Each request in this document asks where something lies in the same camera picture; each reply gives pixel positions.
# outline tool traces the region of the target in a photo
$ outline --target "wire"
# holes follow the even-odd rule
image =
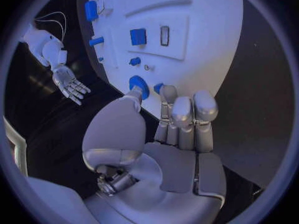
[[[41,22],[49,22],[49,21],[53,21],[53,22],[58,23],[58,24],[60,25],[60,27],[61,27],[61,33],[62,33],[61,41],[63,41],[65,33],[64,33],[64,31],[63,31],[63,27],[62,27],[62,25],[61,25],[61,23],[60,23],[59,21],[56,21],[56,20],[38,20],[38,19],[35,19],[35,21],[41,21]]]
[[[66,33],[66,16],[65,16],[65,14],[64,14],[63,12],[61,12],[61,11],[54,11],[54,12],[51,12],[51,13],[46,14],[46,15],[44,15],[44,16],[36,17],[35,20],[36,20],[36,21],[56,21],[56,20],[41,20],[41,19],[43,19],[43,18],[45,18],[45,17],[48,17],[48,16],[50,16],[50,15],[53,15],[53,14],[61,14],[61,15],[63,16],[63,18],[64,18],[64,31],[63,31],[63,29],[62,29],[62,31],[63,31],[62,41],[63,41],[64,36],[65,36],[65,33]]]

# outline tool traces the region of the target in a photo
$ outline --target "control panel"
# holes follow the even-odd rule
[[[243,0],[89,0],[85,12],[109,83],[125,94],[131,78],[142,79],[142,107],[160,118],[162,84],[179,96],[216,95],[238,46]]]

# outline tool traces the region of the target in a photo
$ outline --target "silver robotic hand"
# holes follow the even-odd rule
[[[28,26],[25,35],[20,39],[28,44],[32,55],[43,65],[50,66],[53,82],[66,98],[81,105],[83,94],[90,89],[79,82],[70,68],[65,66],[67,51],[62,50],[62,42],[45,30],[38,30],[33,24]]]
[[[161,120],[155,141],[178,146],[182,150],[210,152],[213,150],[211,121],[218,114],[213,96],[206,90],[193,96],[178,97],[174,86],[163,85],[161,96]]]

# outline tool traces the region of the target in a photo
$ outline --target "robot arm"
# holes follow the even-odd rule
[[[90,93],[90,89],[79,82],[72,70],[65,66],[67,51],[62,50],[62,42],[48,31],[38,30],[32,24],[20,41],[28,44],[29,51],[43,66],[51,67],[53,82],[62,94],[81,105],[79,99],[83,99],[82,94]]]

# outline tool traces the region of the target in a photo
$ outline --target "blue button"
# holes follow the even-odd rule
[[[93,21],[99,17],[96,1],[88,1],[85,3],[85,14],[88,21]]]
[[[129,62],[130,65],[135,66],[141,63],[141,59],[139,57],[132,58]]]
[[[104,42],[104,38],[101,36],[99,38],[89,40],[89,45],[94,46],[96,44],[103,43],[103,42]]]
[[[161,89],[162,86],[163,86],[163,83],[156,84],[156,85],[153,87],[153,90],[154,90],[158,95],[160,95],[160,89]]]
[[[130,90],[133,89],[134,86],[138,86],[142,89],[142,99],[145,100],[150,95],[150,90],[144,79],[140,76],[132,76],[129,80]]]
[[[132,46],[143,45],[147,43],[147,35],[144,28],[130,30],[130,35]]]

